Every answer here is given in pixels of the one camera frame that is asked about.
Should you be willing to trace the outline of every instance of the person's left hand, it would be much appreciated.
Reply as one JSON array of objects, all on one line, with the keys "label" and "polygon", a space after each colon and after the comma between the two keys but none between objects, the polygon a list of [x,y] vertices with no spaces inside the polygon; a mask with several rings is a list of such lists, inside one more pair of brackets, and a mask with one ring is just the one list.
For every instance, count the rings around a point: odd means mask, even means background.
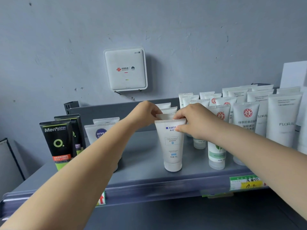
[{"label": "person's left hand", "polygon": [[140,102],[125,118],[130,123],[134,124],[137,129],[149,126],[155,120],[159,120],[156,114],[162,114],[162,111],[149,101]]}]

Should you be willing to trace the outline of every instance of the gray wall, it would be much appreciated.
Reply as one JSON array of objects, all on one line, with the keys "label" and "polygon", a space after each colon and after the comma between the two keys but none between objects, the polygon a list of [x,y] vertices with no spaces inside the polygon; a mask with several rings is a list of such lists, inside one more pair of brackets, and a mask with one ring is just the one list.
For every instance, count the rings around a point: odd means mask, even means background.
[{"label": "gray wall", "polygon": [[103,51],[143,46],[149,87],[136,100],[279,85],[307,59],[306,0],[1,0],[0,137],[29,172],[50,159],[38,123],[63,103],[128,102],[108,88]]}]

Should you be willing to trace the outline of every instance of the gray metal shelf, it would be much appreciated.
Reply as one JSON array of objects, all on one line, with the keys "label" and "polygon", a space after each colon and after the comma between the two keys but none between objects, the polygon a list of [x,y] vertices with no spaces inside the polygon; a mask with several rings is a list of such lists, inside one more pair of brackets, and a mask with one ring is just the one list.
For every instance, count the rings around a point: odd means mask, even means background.
[{"label": "gray metal shelf", "polygon": [[[53,161],[6,194],[1,216],[12,214],[35,190],[57,172]],[[185,137],[182,169],[169,172],[156,131],[136,132],[129,140],[118,170],[113,174],[106,192],[106,204],[117,205],[144,201],[194,197],[202,194],[229,192],[229,177],[253,174],[246,166],[233,162],[228,154],[223,170],[214,170],[208,163],[207,150],[193,147],[193,139]]]}]

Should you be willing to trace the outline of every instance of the blue circular logo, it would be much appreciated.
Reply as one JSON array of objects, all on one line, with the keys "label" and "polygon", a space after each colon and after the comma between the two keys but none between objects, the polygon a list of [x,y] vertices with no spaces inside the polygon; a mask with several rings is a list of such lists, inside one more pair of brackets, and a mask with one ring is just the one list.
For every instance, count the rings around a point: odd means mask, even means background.
[{"label": "blue circular logo", "polygon": [[100,128],[96,131],[96,138],[99,139],[102,135],[106,133],[106,129]]}]

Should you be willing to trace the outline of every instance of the white square device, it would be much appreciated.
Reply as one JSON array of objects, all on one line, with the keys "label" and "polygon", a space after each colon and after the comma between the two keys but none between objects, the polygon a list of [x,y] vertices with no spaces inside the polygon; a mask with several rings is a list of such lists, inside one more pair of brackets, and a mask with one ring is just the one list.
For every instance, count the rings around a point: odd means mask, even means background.
[{"label": "white square device", "polygon": [[146,89],[145,50],[142,47],[107,49],[103,52],[112,91]]}]

